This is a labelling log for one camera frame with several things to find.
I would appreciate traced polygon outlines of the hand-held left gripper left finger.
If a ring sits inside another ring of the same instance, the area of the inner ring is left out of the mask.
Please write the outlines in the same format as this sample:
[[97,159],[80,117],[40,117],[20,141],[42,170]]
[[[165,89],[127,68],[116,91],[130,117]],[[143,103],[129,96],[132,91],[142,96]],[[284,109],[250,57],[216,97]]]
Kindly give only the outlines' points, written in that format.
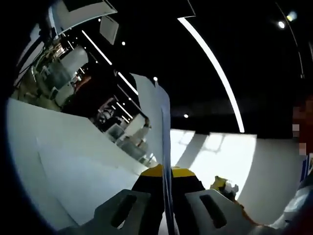
[[161,164],[143,171],[133,188],[98,206],[93,218],[60,235],[157,235],[164,212]]

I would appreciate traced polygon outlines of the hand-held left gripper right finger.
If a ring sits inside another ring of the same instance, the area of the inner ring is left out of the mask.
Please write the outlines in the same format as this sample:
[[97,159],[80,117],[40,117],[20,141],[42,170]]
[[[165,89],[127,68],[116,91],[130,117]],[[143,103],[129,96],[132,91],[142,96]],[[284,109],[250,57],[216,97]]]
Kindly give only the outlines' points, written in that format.
[[173,209],[181,235],[247,235],[259,226],[224,190],[205,189],[185,168],[175,167],[172,173]]

